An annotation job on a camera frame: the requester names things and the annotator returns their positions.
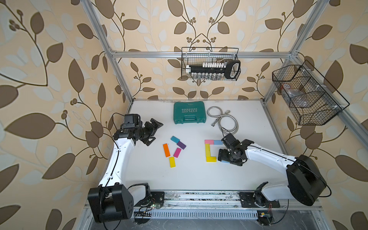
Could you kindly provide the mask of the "purple block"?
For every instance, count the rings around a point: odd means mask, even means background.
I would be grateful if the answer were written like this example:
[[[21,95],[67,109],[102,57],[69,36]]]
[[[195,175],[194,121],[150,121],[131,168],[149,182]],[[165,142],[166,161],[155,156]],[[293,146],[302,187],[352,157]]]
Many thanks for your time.
[[[184,143],[182,143],[181,141],[177,142],[177,146],[180,147],[183,150],[186,148],[186,145]]]

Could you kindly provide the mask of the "short yellow block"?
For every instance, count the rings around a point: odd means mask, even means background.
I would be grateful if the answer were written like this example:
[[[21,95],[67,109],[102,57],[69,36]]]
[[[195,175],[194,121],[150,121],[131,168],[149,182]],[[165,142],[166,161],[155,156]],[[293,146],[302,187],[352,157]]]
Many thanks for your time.
[[[206,162],[208,163],[215,163],[217,161],[216,157],[208,156],[206,157]]]

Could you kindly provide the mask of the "pink block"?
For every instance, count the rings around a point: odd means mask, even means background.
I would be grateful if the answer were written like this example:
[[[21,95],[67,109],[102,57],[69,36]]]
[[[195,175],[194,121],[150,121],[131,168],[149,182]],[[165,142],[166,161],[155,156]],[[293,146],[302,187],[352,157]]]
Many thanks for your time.
[[[205,140],[205,144],[214,145],[214,140]]]

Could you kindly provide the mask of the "magenta block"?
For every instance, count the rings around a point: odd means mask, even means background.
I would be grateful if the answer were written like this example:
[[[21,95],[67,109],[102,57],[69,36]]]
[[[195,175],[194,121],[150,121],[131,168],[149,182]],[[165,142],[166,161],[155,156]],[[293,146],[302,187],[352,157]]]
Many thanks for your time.
[[[177,148],[176,150],[175,150],[175,152],[174,152],[174,157],[175,158],[178,158],[179,157],[179,155],[180,155],[180,153],[181,153],[181,151],[182,151],[182,149],[181,148]]]

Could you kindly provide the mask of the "long yellow-green block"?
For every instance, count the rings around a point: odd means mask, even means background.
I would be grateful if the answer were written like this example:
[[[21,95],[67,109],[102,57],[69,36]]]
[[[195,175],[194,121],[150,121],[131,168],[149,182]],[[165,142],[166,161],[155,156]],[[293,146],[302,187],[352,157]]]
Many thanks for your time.
[[[206,157],[210,157],[211,153],[210,153],[210,144],[205,144],[205,152],[206,152]]]

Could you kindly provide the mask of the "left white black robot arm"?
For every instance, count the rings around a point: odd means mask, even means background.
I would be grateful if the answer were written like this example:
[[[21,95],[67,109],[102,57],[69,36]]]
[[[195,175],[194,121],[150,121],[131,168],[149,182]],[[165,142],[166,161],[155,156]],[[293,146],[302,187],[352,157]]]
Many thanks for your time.
[[[125,115],[112,139],[114,149],[106,171],[97,187],[88,193],[88,202],[97,223],[130,219],[136,205],[151,206],[155,203],[148,183],[125,186],[129,158],[137,141],[146,146],[155,141],[156,131],[163,123],[151,119],[143,123],[140,115]]]

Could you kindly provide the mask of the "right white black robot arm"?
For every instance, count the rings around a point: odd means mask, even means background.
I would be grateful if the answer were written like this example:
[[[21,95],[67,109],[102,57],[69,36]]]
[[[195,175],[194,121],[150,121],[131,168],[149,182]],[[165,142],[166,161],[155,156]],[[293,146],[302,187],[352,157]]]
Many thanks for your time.
[[[218,160],[236,166],[247,161],[262,163],[281,173],[286,180],[281,182],[263,182],[253,192],[253,204],[264,208],[280,199],[297,200],[306,206],[312,206],[328,187],[316,163],[305,155],[299,157],[277,153],[263,148],[251,140],[237,140],[232,134],[222,140],[225,149],[218,152]]]

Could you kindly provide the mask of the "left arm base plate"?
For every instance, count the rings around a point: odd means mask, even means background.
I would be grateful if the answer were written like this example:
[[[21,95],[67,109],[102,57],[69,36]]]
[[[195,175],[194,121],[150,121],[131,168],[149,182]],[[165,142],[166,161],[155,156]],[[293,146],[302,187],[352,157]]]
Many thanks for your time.
[[[134,201],[134,207],[149,207],[154,209],[160,209],[164,205],[163,191],[153,191],[149,196],[145,197],[146,192],[134,191],[131,192]]]

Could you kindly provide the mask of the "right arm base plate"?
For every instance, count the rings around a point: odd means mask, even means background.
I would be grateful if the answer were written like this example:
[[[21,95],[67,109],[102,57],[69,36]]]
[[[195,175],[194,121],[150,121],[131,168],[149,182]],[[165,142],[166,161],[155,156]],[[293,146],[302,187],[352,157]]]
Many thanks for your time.
[[[242,208],[280,208],[278,201],[269,201],[258,192],[238,193]]]

